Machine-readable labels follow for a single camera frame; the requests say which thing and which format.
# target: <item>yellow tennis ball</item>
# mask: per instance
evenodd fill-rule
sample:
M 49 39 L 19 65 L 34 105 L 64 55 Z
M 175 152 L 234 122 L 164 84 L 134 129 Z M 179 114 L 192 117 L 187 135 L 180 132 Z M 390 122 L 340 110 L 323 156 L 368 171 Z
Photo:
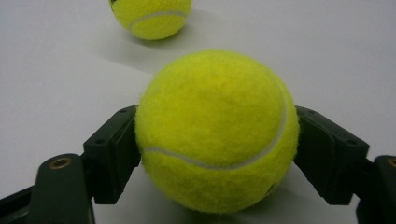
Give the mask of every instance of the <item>yellow tennis ball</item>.
M 164 39 L 180 30 L 191 0 L 109 0 L 121 26 L 139 38 Z
M 286 86 L 268 67 L 228 50 L 166 66 L 135 117 L 142 162 L 169 198 L 231 213 L 268 195 L 296 154 L 299 124 Z

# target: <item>white curved seam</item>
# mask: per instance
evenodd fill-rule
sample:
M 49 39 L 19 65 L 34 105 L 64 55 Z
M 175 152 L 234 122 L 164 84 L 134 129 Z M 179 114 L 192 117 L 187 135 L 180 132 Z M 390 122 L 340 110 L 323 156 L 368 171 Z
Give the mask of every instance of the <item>white curved seam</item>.
M 283 134 L 283 131 L 285 130 L 286 120 L 287 120 L 287 111 L 286 110 L 287 110 L 286 101 L 284 101 L 282 120 L 281 120 L 281 123 L 279 125 L 279 129 L 277 130 L 276 137 L 272 140 L 272 142 L 266 148 L 264 148 L 259 154 L 256 154 L 254 157 L 252 157 L 252 158 L 250 158 L 250 159 L 248 159 L 246 161 L 237 163 L 237 164 L 233 164 L 233 165 L 229 165 L 229 166 L 218 166 L 218 165 L 207 164 L 207 163 L 204 163 L 202 161 L 198 161 L 198 160 L 186 157 L 186 156 L 184 156 L 184 155 L 182 155 L 180 153 L 164 150 L 163 148 L 160 148 L 160 147 L 147 147 L 147 148 L 144 149 L 144 151 L 145 151 L 145 153 L 147 153 L 147 152 L 162 153 L 164 155 L 168 155 L 168 156 L 183 160 L 186 163 L 189 163 L 189 164 L 192 164 L 192 165 L 196 165 L 196 166 L 199 166 L 199 167 L 202 167 L 202 168 L 210 169 L 210 170 L 234 170 L 234 169 L 239 169 L 239 168 L 242 168 L 242 167 L 247 166 L 249 164 L 252 164 L 255 161 L 259 160 L 260 158 L 264 157 L 269 152 L 271 152 L 271 150 L 275 147 L 275 145 L 277 144 L 277 142 L 281 138 L 281 136 Z
M 137 24 L 140 21 L 144 21 L 144 20 L 148 20 L 154 17 L 159 17 L 159 16 L 181 16 L 186 18 L 187 15 L 185 13 L 183 13 L 182 11 L 174 11 L 174 10 L 169 10 L 169 11 L 159 11 L 159 12 L 154 12 L 151 14 L 148 14 L 144 17 L 138 18 L 136 20 L 134 20 L 131 25 L 129 26 L 129 29 L 132 29 L 134 27 L 135 24 Z

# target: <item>tennis ball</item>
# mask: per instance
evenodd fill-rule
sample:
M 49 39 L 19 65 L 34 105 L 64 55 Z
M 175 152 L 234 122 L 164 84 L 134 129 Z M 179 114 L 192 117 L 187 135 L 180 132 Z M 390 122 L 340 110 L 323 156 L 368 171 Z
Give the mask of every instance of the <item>tennis ball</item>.
M 272 192 L 296 154 L 299 124 L 286 86 L 268 67 L 228 50 L 167 65 L 135 116 L 153 183 L 205 213 L 247 208 Z
M 191 0 L 110 0 L 110 5 L 122 27 L 147 40 L 174 35 L 191 11 Z

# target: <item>white background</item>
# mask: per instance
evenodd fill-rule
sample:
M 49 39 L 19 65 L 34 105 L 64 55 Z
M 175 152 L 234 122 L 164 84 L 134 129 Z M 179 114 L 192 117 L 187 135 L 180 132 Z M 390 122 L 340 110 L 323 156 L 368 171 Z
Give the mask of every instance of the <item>white background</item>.
M 295 104 L 371 145 L 396 151 L 394 0 L 195 0 L 184 29 L 132 37 L 107 0 L 0 1 L 0 198 L 35 183 L 38 166 L 82 144 L 117 110 L 138 104 L 152 76 L 199 49 L 233 49 L 272 67 Z M 327 205 L 293 165 L 276 193 L 240 213 L 189 211 L 134 171 L 97 223 L 357 223 L 358 198 Z

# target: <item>tennis ball seam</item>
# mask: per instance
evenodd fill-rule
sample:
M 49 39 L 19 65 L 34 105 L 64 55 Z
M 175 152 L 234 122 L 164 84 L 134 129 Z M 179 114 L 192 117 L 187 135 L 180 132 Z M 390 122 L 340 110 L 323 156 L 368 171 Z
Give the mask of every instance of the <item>tennis ball seam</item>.
M 146 16 L 137 18 L 136 20 L 131 22 L 131 25 L 129 25 L 129 29 L 131 30 L 137 23 L 141 21 L 145 21 L 151 18 L 155 17 L 161 17 L 161 16 L 180 16 L 183 18 L 187 18 L 187 14 L 182 12 L 182 11 L 176 11 L 176 10 L 168 10 L 168 11 L 157 11 L 151 14 L 148 14 Z
M 180 160 L 183 160 L 184 162 L 191 164 L 191 165 L 195 165 L 201 168 L 205 168 L 208 170 L 224 170 L 224 171 L 230 171 L 230 170 L 236 170 L 236 169 L 240 169 L 242 167 L 248 166 L 250 164 L 253 164 L 254 162 L 258 161 L 259 159 L 265 157 L 266 155 L 268 155 L 272 149 L 276 146 L 277 142 L 282 138 L 283 132 L 285 130 L 286 127 L 286 120 L 288 119 L 287 116 L 287 106 L 286 106 L 286 97 L 283 93 L 283 91 L 281 91 L 282 94 L 282 99 L 283 99 L 283 104 L 282 104 L 282 120 L 280 121 L 280 125 L 279 128 L 277 129 L 277 133 L 276 133 L 276 137 L 273 138 L 273 140 L 271 141 L 271 143 L 265 147 L 261 152 L 257 153 L 255 156 L 245 160 L 245 161 L 241 161 L 237 164 L 232 164 L 232 165 L 227 165 L 227 166 L 219 166 L 219 165 L 213 165 L 213 164 L 207 164 L 203 161 L 199 161 L 199 160 L 195 160 L 192 158 L 189 158 L 181 153 L 176 153 L 173 151 L 168 151 L 165 150 L 163 148 L 160 147 L 146 147 L 144 149 L 145 153 L 162 153 L 164 155 L 170 156 L 170 157 L 174 157 Z

